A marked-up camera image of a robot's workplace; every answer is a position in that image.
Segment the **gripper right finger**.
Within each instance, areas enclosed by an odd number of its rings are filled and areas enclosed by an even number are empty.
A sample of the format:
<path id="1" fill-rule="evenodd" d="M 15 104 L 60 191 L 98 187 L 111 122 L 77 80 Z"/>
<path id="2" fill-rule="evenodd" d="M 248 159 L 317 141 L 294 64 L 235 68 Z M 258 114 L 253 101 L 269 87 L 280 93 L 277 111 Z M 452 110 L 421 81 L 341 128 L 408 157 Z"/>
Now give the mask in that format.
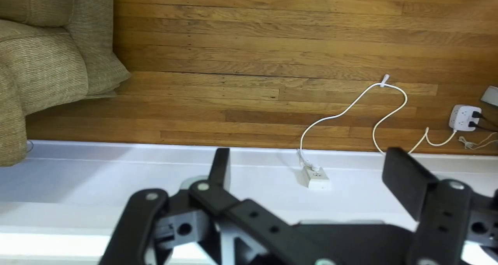
<path id="1" fill-rule="evenodd" d="M 382 181 L 418 222 L 405 265 L 470 265 L 475 243 L 498 263 L 498 189 L 488 197 L 455 179 L 438 179 L 402 148 L 388 148 Z"/>

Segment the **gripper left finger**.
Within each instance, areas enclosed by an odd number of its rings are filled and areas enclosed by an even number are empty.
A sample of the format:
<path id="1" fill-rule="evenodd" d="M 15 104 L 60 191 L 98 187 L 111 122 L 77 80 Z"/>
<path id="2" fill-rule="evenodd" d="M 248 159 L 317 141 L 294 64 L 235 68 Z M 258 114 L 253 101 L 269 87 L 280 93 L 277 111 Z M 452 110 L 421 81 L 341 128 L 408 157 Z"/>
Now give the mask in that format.
<path id="1" fill-rule="evenodd" d="M 230 149 L 218 148 L 206 179 L 174 196 L 162 189 L 133 194 L 99 265 L 167 265 L 173 250 L 196 243 L 214 265 L 340 265 L 340 259 L 226 184 Z"/>

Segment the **white multi-outlet power cube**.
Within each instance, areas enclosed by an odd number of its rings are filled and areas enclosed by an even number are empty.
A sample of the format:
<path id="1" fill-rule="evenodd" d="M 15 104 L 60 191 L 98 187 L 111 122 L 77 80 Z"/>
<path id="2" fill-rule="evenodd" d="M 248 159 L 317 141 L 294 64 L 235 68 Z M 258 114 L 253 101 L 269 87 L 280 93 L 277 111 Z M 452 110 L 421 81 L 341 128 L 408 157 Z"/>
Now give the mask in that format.
<path id="1" fill-rule="evenodd" d="M 449 127 L 454 132 L 473 132 L 480 121 L 482 109 L 467 104 L 456 104 L 450 114 Z"/>

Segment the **grey flat object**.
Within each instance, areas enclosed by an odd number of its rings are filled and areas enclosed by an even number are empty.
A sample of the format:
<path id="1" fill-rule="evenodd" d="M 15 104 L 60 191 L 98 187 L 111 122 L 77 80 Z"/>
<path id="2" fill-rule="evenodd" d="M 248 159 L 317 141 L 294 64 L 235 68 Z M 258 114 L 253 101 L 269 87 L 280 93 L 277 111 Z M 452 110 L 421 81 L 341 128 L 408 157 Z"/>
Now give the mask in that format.
<path id="1" fill-rule="evenodd" d="M 498 86 L 488 86 L 480 101 L 498 107 Z"/>

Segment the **beige fabric sofa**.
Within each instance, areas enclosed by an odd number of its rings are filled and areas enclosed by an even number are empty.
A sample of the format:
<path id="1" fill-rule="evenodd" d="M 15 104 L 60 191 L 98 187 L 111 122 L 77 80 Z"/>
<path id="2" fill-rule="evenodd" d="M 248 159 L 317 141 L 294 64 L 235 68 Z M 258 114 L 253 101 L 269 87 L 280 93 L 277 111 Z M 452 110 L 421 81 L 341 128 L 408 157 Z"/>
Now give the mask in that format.
<path id="1" fill-rule="evenodd" d="M 113 17 L 114 0 L 0 0 L 0 167 L 25 159 L 26 116 L 112 97 L 130 77 Z"/>

